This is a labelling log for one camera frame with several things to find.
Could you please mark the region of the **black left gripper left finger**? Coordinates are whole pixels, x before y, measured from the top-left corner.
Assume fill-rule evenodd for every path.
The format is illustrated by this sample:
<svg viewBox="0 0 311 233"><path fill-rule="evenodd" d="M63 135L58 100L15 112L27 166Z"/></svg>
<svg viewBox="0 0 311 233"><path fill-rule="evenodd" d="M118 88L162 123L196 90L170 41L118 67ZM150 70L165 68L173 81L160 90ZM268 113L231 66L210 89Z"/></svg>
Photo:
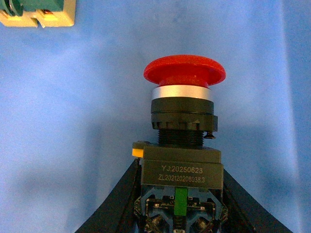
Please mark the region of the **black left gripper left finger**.
<svg viewBox="0 0 311 233"><path fill-rule="evenodd" d="M134 204L141 194L141 166L135 159L78 233L134 233Z"/></svg>

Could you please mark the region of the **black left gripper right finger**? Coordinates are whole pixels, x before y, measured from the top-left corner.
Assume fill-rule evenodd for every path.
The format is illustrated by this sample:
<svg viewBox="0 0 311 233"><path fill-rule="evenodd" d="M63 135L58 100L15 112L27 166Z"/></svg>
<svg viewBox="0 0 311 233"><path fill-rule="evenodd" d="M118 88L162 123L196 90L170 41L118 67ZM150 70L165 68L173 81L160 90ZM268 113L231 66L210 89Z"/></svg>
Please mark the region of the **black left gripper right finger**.
<svg viewBox="0 0 311 233"><path fill-rule="evenodd" d="M228 208L222 233L290 233L284 224L261 206L226 170L223 203Z"/></svg>

